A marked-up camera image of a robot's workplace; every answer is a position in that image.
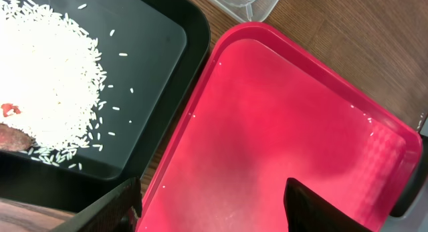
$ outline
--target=tray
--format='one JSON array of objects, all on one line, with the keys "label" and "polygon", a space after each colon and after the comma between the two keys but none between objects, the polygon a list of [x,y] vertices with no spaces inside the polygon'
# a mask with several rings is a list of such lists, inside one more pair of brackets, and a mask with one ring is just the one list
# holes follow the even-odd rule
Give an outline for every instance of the tray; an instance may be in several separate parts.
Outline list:
[{"label": "tray", "polygon": [[[96,109],[104,119],[99,129],[104,149],[79,150],[62,168],[24,154],[0,153],[0,196],[77,212],[127,178],[143,174],[204,60],[209,26],[187,0],[34,1],[67,12],[100,41],[101,64],[108,72],[104,83],[114,85],[101,92],[100,99],[108,103]],[[87,7],[78,9],[84,3]],[[120,57],[122,52],[128,56]],[[68,169],[77,162],[82,170]]]},{"label": "tray", "polygon": [[294,177],[378,231],[421,139],[262,23],[217,43],[143,198],[139,231],[287,231]]}]

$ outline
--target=red tray rim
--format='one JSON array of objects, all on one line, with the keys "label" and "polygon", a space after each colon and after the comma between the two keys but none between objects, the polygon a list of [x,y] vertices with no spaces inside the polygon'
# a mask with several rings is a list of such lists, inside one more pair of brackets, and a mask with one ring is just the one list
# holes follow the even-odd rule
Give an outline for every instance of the red tray rim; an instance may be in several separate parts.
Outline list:
[{"label": "red tray rim", "polygon": [[[263,36],[269,37],[271,42],[266,42],[269,39],[264,39],[263,41],[260,40],[260,34]],[[179,123],[177,124],[177,127],[171,137],[171,140],[167,146],[167,149],[165,150],[165,153],[162,157],[162,159],[159,162],[159,166],[153,176],[153,179],[151,183],[148,186],[147,192],[142,200],[142,218],[145,216],[148,207],[150,206],[150,202],[152,201],[152,198],[154,197],[154,194],[156,193],[156,190],[158,189],[161,180],[163,178],[163,175],[166,172],[166,169],[174,155],[175,149],[177,148],[181,136],[183,135],[187,124],[189,123],[189,120],[191,119],[191,115],[193,114],[194,109],[196,108],[196,105],[199,101],[199,98],[201,97],[203,90],[205,86],[207,85],[207,82],[209,81],[209,78],[211,76],[212,71],[214,70],[214,67],[216,66],[216,61],[219,59],[222,52],[225,50],[227,46],[232,44],[235,41],[238,41],[240,39],[254,39],[258,40],[259,42],[263,43],[264,45],[268,46],[273,51],[276,51],[279,46],[288,46],[290,49],[294,50],[294,53],[304,56],[307,60],[307,64],[300,64],[300,68],[310,68],[310,66],[318,66],[318,69],[323,69],[325,74],[323,74],[323,77],[318,77],[318,81],[322,82],[323,84],[328,84],[330,86],[335,87],[335,89],[332,89],[334,92],[339,94],[341,96],[341,92],[343,90],[347,90],[345,94],[350,94],[347,96],[342,96],[344,99],[352,102],[352,104],[355,104],[356,107],[361,106],[361,104],[364,105],[365,108],[368,108],[368,112],[370,112],[370,115],[375,120],[378,120],[381,124],[391,128],[402,136],[406,141],[406,148],[407,152],[405,153],[406,156],[403,156],[402,160],[398,160],[399,162],[395,165],[395,173],[390,176],[389,180],[385,184],[384,189],[392,189],[394,191],[393,194],[390,194],[388,198],[380,198],[381,200],[390,200],[391,198],[394,199],[394,201],[397,201],[401,192],[405,188],[405,185],[407,184],[407,181],[409,180],[411,173],[415,169],[417,163],[419,162],[419,159],[421,157],[421,151],[422,151],[422,140],[421,137],[418,135],[416,131],[414,131],[412,128],[407,126],[404,122],[393,116],[390,112],[388,112],[386,109],[384,109],[382,106],[378,105],[375,101],[373,101],[371,98],[369,98],[366,94],[362,93],[360,90],[356,89],[353,85],[351,85],[349,82],[347,82],[344,78],[340,77],[336,72],[331,70],[329,67],[324,65],[322,62],[317,60],[313,55],[309,54],[306,50],[301,48],[299,45],[294,43],[291,39],[287,38],[285,35],[280,33],[278,30],[274,29],[270,25],[267,25],[265,23],[260,22],[249,22],[249,23],[242,23],[240,25],[236,25],[235,27],[232,27],[230,30],[228,30],[226,33],[224,33],[219,41],[216,43],[212,54],[209,57],[209,60],[207,62],[207,65],[205,66],[201,77],[199,78],[199,81],[197,82],[197,85],[195,86],[195,89],[189,99],[189,102],[186,105],[186,108],[179,120]],[[316,73],[310,74],[312,77],[317,76]],[[385,210],[390,211],[393,208],[385,208]],[[379,230],[382,225],[378,224],[378,219],[371,216],[366,220],[366,223],[363,223],[364,226],[372,227],[373,225],[377,227]]]}]

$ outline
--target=wooden surface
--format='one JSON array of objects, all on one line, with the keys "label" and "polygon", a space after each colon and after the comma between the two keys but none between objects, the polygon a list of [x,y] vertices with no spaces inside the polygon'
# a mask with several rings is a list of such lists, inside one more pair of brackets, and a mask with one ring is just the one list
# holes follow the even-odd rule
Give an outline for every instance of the wooden surface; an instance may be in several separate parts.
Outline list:
[{"label": "wooden surface", "polygon": [[[209,20],[212,48],[237,22],[207,0],[191,1]],[[406,124],[418,127],[428,109],[428,0],[280,0],[265,22]],[[144,191],[169,136],[143,176]],[[0,201],[0,231],[47,231],[69,217]]]}]

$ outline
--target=black tray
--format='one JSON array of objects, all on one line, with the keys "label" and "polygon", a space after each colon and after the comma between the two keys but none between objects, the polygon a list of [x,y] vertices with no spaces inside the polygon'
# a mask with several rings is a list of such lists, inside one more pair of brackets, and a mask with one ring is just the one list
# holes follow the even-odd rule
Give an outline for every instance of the black tray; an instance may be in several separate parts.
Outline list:
[{"label": "black tray", "polygon": [[[34,1],[68,12],[100,40],[101,64],[108,72],[104,83],[114,85],[104,88],[100,98],[107,104],[97,111],[104,118],[104,150],[78,151],[63,168],[0,152],[0,197],[78,212],[127,178],[143,174],[207,55],[209,26],[187,0]],[[77,9],[83,3],[87,8]],[[116,30],[113,37],[111,29]],[[120,57],[121,52],[128,57]],[[67,168],[77,162],[82,171]]]}]

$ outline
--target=red surface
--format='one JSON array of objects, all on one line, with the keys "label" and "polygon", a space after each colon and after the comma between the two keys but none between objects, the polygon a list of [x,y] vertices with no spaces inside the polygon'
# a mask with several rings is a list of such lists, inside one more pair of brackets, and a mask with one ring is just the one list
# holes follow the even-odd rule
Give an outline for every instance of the red surface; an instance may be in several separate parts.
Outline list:
[{"label": "red surface", "polygon": [[217,43],[143,200],[140,232],[287,231],[294,177],[379,230],[418,134],[273,28]]}]

